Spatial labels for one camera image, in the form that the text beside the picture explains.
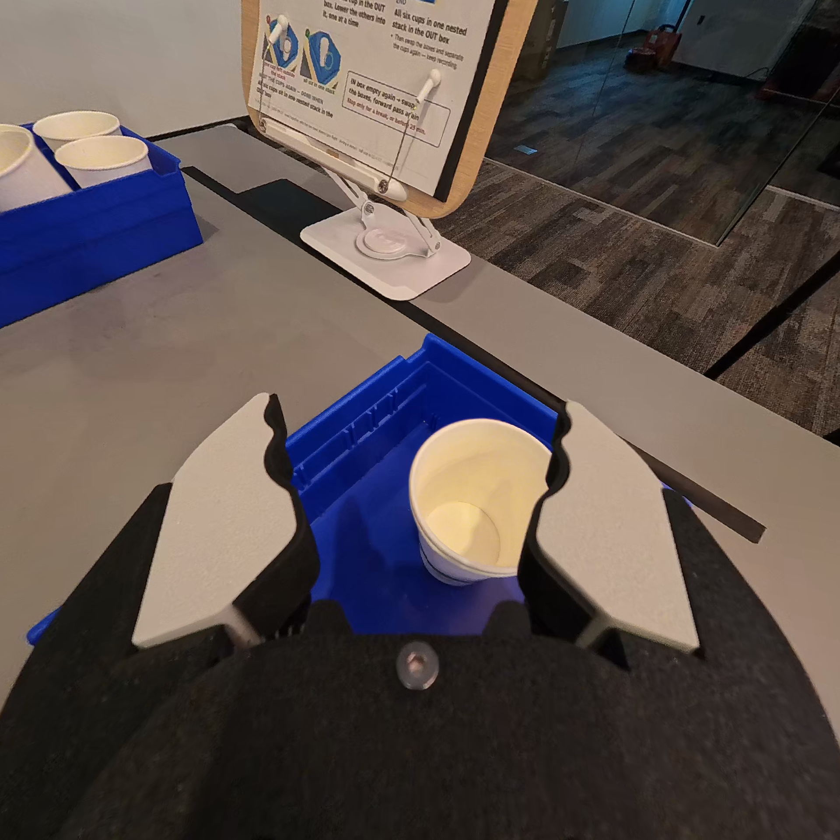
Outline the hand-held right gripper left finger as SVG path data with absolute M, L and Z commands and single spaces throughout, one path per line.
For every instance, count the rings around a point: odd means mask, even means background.
M 176 472 L 132 635 L 152 648 L 222 627 L 237 648 L 276 637 L 320 574 L 276 394 L 260 393 Z

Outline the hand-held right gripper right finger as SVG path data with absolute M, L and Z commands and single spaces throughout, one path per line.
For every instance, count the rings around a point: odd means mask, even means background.
M 623 632 L 698 651 L 665 488 L 641 456 L 567 402 L 545 481 L 518 564 L 535 630 L 592 650 Z

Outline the white paper cup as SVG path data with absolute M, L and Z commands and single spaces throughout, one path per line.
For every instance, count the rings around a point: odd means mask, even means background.
M 31 131 L 53 152 L 77 140 L 123 135 L 121 122 L 115 115 L 91 110 L 50 115 L 36 121 Z
M 515 578 L 550 458 L 536 437 L 496 419 L 470 418 L 432 434 L 408 477 L 430 574 L 450 585 Z
M 65 143 L 55 152 L 80 188 L 113 182 L 152 170 L 149 147 L 128 135 L 90 137 Z
M 27 128 L 1 125 L 1 212 L 71 193 Z

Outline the blue plastic bin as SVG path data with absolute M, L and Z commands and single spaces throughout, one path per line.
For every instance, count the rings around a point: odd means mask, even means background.
M 2 212 L 2 327 L 203 243 L 180 160 L 144 142 L 150 171 Z
M 451 585 L 424 565 L 408 496 L 417 451 L 470 418 L 519 427 L 551 452 L 561 409 L 433 334 L 398 356 L 287 439 L 292 482 L 320 558 L 315 602 L 339 603 L 361 634 L 477 634 L 493 609 L 524 596 L 513 579 Z M 129 609 L 127 645 L 149 576 L 172 481 L 156 487 L 79 583 L 93 606 Z

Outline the wooden instruction board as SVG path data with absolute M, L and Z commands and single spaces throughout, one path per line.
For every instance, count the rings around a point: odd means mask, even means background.
M 240 2 L 258 135 L 438 219 L 472 190 L 536 9 L 510 2 Z

